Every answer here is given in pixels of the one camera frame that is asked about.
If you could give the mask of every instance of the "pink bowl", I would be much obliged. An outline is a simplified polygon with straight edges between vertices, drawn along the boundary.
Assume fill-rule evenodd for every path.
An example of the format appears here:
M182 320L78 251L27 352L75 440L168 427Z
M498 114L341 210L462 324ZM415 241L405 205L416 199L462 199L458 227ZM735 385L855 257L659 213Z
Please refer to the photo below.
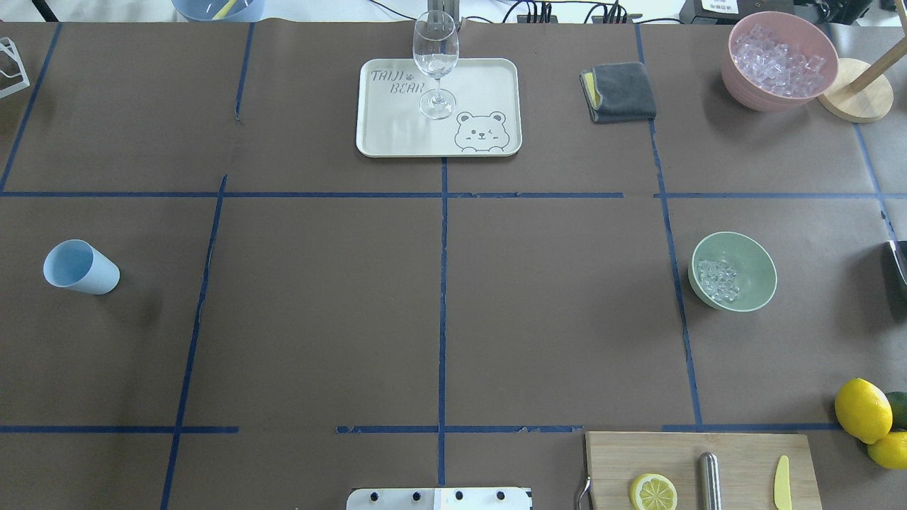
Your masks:
M756 24L770 28L778 40L783 43L799 45L800 53L807 57L818 55L825 59L822 71L819 72L824 80L818 91L809 97L775 95L760 89L737 68L734 60L731 59L731 44L739 36L749 32L749 29ZM837 75L838 53L834 50L828 37L803 18L774 11L755 13L737 22L727 39L727 48L725 48L725 54L721 60L721 79L724 80L727 91L741 104L758 112L781 112L809 103L825 92Z

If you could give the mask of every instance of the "wine glass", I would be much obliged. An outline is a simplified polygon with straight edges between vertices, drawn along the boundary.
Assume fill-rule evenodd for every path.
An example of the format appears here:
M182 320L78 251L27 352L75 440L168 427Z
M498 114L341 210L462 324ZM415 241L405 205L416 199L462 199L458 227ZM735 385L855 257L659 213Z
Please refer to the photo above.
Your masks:
M454 70L460 56L460 40L456 23L445 11L428 11L415 20L413 59L429 78L434 78L434 90L419 100L419 110L429 119L444 119L456 110L454 95L441 88L441 78Z

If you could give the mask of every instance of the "bowl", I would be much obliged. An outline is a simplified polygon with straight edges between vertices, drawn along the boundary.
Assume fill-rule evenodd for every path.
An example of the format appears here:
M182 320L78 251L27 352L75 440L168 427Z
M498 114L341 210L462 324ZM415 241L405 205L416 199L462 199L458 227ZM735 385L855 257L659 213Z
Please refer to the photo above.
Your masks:
M734 300L715 299L709 295L699 279L699 262L726 264L736 272L732 287L739 289ZM689 263L689 283L700 299L714 309L730 311L755 311L761 309L775 295L778 273L775 263L758 242L737 232L715 232L696 245Z
M230 15L214 20L211 18L227 3L227 0L172 0L172 2L177 12L189 21L251 23L260 21L265 10L265 0L248 0L248 5L246 0L237 0L230 9Z
M807 58L821 56L825 63L819 72L823 82L815 93L807 97L784 97L762 90L743 74L731 58L731 45L734 41L749 32L753 25L762 25L775 33L782 43L799 46L800 53ZM727 91L744 106L758 112L782 112L801 104L809 103L834 83L838 75L838 53L825 34L803 18L788 13L764 11L751 14L734 25L727 39L727 48L721 59L721 79Z

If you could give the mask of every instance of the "cutting board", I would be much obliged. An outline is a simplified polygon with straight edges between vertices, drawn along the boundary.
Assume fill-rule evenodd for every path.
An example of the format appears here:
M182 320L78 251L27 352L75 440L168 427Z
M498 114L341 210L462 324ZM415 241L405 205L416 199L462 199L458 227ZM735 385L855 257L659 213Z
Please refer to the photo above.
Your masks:
M718 457L724 508L775 510L775 467L778 457L786 455L794 510L822 510L806 436L692 432L587 432L592 507L631 510L633 479L643 473L660 473L678 491L678 510L702 508L698 460L705 452Z

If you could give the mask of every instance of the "folded cloth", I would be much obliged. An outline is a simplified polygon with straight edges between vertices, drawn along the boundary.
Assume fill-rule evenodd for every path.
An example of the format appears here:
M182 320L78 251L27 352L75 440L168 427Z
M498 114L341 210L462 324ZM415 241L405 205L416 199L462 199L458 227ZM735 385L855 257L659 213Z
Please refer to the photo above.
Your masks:
M580 83L596 124L655 117L655 95L641 62L596 65L580 73Z

